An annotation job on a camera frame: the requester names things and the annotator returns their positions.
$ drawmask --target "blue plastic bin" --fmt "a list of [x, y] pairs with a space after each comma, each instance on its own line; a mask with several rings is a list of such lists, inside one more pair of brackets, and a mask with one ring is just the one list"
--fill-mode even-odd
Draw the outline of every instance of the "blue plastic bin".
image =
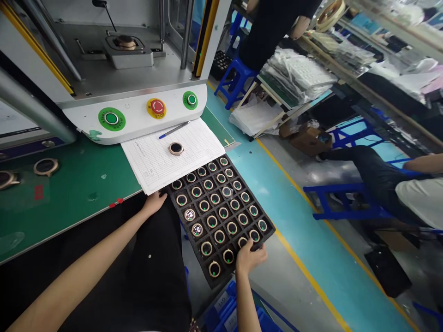
[[236, 298], [237, 288], [235, 281], [232, 280], [204, 318], [208, 331], [213, 331], [223, 318], [227, 318], [227, 316], [231, 314], [236, 304]]
[[[262, 308], [257, 308], [258, 321], [260, 322], [260, 327], [262, 332], [283, 332], [281, 328], [277, 326], [276, 323], [266, 314]], [[232, 310], [230, 315], [223, 317], [221, 322], [217, 325], [214, 330], [209, 330], [210, 332], [238, 332], [237, 323], [237, 302], [235, 302], [235, 308]]]

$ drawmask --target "person sitting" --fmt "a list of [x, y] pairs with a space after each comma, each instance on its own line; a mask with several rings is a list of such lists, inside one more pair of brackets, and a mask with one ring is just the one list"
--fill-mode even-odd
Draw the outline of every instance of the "person sitting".
[[318, 161], [354, 162], [363, 183], [377, 203], [398, 220], [420, 227], [443, 229], [443, 154], [406, 162], [403, 168], [422, 173], [411, 176], [387, 162], [368, 146], [355, 146], [320, 153]]
[[257, 5], [258, 9], [248, 37], [239, 45], [240, 60], [249, 69], [260, 71], [286, 34], [292, 39], [303, 35], [320, 3], [321, 0], [249, 0], [246, 12], [251, 13]]

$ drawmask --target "pen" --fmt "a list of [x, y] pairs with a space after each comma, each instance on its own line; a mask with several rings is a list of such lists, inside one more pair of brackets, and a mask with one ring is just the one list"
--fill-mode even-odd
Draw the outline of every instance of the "pen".
[[167, 133], [161, 135], [158, 139], [165, 138], [165, 137], [168, 136], [169, 134], [172, 134], [174, 131], [176, 131], [176, 130], [178, 130], [178, 129], [184, 127], [184, 126], [186, 126], [188, 123], [190, 123], [190, 121], [187, 121], [187, 122], [184, 122], [184, 123], [178, 125], [178, 126], [175, 127], [174, 129], [172, 129], [172, 130], [168, 131]]

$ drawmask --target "blue floor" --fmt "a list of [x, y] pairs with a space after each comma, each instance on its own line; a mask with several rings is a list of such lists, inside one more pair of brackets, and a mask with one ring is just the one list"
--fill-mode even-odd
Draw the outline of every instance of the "blue floor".
[[313, 219], [308, 202], [258, 142], [248, 142], [246, 136], [229, 123], [230, 112], [210, 87], [207, 107], [241, 143], [228, 152], [229, 158], [351, 330], [412, 331], [327, 225]]

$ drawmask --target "press machine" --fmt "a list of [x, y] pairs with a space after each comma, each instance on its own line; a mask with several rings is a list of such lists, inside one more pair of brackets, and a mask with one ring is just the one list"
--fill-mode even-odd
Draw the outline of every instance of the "press machine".
[[[207, 0], [196, 35], [194, 0], [1, 0], [0, 101], [62, 137], [51, 147], [69, 122], [109, 145], [196, 119], [229, 6]], [[4, 160], [29, 144], [11, 137]]]

